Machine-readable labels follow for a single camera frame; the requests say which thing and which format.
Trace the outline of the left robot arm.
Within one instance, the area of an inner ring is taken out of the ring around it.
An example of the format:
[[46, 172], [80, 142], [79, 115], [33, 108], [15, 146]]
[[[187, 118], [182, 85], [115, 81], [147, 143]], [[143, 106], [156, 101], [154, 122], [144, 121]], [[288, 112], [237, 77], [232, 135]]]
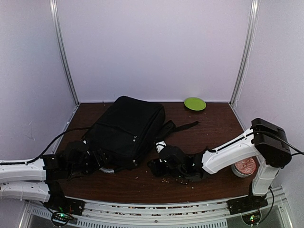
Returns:
[[31, 160], [0, 162], [0, 198], [41, 201], [58, 211], [81, 209], [82, 201], [64, 195], [58, 181], [94, 173], [107, 162], [107, 156], [88, 139], [69, 142], [55, 154]]

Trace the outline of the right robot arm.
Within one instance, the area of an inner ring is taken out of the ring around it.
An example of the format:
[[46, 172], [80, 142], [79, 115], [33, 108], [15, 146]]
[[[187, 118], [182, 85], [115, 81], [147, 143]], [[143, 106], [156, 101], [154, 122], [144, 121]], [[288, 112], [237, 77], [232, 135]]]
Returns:
[[249, 185], [248, 195], [227, 202], [230, 214], [267, 206], [266, 194], [271, 183], [294, 156], [290, 150], [303, 154], [287, 141], [283, 128], [261, 118], [252, 120], [251, 127], [235, 139], [197, 154], [185, 154], [177, 146], [167, 145], [163, 134], [155, 147], [159, 157], [147, 163], [154, 176], [170, 174], [190, 181], [200, 181], [236, 162], [261, 156], [263, 163]]

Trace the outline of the black student bag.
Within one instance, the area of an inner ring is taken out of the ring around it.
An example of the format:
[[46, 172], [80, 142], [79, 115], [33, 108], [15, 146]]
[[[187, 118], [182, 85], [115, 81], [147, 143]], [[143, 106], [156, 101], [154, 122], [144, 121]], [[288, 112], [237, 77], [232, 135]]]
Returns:
[[194, 121], [176, 126], [173, 121], [165, 119], [162, 104], [121, 96], [87, 130], [83, 140], [88, 139], [95, 148], [109, 156], [106, 165], [132, 170], [155, 143], [174, 132], [199, 124]]

